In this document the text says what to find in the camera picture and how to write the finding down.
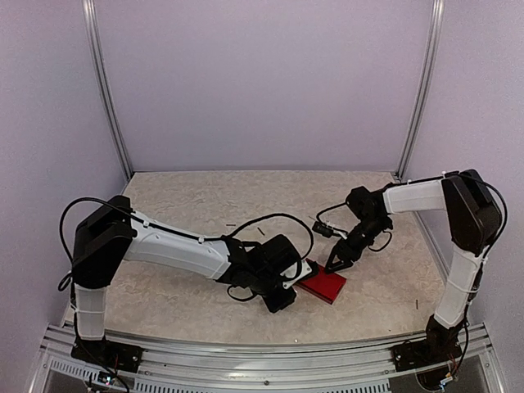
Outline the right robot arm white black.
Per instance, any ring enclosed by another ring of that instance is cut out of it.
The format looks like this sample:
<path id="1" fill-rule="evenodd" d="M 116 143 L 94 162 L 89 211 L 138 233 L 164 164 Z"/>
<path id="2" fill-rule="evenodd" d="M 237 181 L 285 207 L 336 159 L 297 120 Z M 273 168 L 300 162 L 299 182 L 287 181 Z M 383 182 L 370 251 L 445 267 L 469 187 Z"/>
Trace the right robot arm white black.
<path id="1" fill-rule="evenodd" d="M 346 206 L 357 225 L 332 248 L 327 273 L 348 269 L 376 237 L 393 228 L 391 216 L 426 210 L 447 214 L 453 257 L 445 290 L 432 318 L 450 330 L 466 315 L 478 290 L 481 270 L 498 240 L 506 215 L 503 199 L 474 169 L 442 174 L 411 183 L 390 183 L 376 191 L 351 190 Z"/>

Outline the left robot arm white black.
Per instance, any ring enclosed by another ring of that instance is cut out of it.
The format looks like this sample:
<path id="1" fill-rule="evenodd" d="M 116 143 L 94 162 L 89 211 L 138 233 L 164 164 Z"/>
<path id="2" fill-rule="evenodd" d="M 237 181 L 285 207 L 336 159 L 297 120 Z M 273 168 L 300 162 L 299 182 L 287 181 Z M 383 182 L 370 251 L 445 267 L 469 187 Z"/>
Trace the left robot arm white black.
<path id="1" fill-rule="evenodd" d="M 150 219 L 133 210 L 126 196 L 98 203 L 76 228 L 71 269 L 77 335 L 97 364 L 115 355 L 105 338 L 106 289 L 123 260 L 186 270 L 247 289 L 261 296 L 272 313 L 294 301 L 293 285 L 307 273 L 303 257 L 282 234 L 265 243 L 232 234 L 207 237 Z"/>

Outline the red paper box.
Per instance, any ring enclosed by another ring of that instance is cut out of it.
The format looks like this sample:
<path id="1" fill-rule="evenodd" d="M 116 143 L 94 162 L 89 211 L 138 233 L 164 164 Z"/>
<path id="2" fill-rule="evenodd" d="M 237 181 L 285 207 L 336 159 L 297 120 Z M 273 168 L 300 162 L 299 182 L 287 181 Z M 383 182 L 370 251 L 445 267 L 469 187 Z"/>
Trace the red paper box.
<path id="1" fill-rule="evenodd" d="M 306 259 L 311 272 L 295 283 L 295 286 L 332 305 L 340 295 L 347 279 L 338 273 L 326 273 L 316 261 Z"/>

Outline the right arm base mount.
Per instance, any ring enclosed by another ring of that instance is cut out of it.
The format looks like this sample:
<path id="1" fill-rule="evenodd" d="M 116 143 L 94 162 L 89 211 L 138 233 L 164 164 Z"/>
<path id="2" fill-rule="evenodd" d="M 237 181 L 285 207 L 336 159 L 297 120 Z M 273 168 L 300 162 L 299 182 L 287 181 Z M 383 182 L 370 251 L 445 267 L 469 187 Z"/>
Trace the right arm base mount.
<path id="1" fill-rule="evenodd" d="M 415 368 L 424 368 L 457 359 L 462 356 L 462 349 L 458 343 L 451 347 L 432 349 L 427 340 L 404 341 L 391 348 L 391 355 L 396 372 L 403 372 Z"/>

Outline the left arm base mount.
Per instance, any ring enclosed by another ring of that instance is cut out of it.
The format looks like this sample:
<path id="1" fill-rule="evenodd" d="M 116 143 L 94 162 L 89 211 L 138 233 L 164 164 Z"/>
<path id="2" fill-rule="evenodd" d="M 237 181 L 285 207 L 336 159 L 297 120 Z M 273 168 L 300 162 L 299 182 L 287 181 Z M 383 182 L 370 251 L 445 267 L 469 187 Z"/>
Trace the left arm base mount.
<path id="1" fill-rule="evenodd" d="M 71 357 L 105 368 L 136 373 L 142 360 L 144 349 L 140 346 L 114 341 L 76 340 Z"/>

